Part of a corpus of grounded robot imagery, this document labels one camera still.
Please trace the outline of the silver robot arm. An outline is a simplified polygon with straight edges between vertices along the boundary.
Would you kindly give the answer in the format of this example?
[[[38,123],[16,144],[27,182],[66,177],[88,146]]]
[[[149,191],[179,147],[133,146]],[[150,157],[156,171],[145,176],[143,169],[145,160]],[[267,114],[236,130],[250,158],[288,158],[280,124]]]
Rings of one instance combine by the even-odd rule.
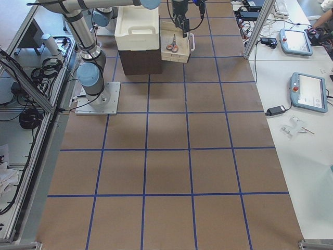
[[[103,51],[93,39],[86,21],[83,18],[82,11],[110,8],[121,6],[142,6],[149,10],[158,8],[160,1],[36,1],[27,3],[28,6],[42,6],[47,10],[62,14],[65,18],[75,41],[82,51],[84,61],[98,64],[99,57],[105,58]],[[119,49],[120,58],[125,75],[136,74],[160,74],[162,72],[161,56],[153,59],[157,53],[150,52],[132,52],[128,53],[124,49]]]
[[[95,8],[92,12],[93,22],[100,27],[106,27],[109,22],[118,16],[117,7]]]

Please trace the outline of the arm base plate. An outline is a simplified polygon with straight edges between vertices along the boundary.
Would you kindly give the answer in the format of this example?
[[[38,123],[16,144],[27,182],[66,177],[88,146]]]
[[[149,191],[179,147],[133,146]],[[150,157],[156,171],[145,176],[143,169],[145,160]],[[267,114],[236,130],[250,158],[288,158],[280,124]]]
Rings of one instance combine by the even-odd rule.
[[[115,28],[111,29],[110,27],[101,27],[99,26],[96,35],[97,36],[114,36]]]
[[[121,82],[106,82],[105,89],[100,96],[90,103],[95,97],[86,96],[85,90],[81,87],[80,95],[83,98],[78,100],[76,115],[116,115],[118,110]]]

